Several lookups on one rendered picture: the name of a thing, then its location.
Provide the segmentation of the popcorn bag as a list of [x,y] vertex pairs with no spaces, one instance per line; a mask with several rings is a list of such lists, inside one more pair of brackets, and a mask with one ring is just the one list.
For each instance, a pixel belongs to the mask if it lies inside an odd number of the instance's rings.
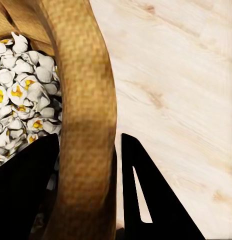
[[[28,240],[115,240],[117,96],[108,48],[90,0],[0,0],[0,40],[54,59],[62,98],[59,170]],[[24,144],[27,139],[22,139]]]

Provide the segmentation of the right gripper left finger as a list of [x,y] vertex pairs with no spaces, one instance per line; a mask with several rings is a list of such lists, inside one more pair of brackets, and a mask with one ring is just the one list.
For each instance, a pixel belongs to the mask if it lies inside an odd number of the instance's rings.
[[59,153],[49,133],[0,166],[0,240],[28,240]]

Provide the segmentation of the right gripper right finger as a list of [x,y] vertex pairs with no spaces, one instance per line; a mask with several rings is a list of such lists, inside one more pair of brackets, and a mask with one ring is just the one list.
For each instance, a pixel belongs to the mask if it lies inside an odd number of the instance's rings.
[[[206,240],[141,142],[121,134],[125,240]],[[152,223],[141,220],[135,168]]]

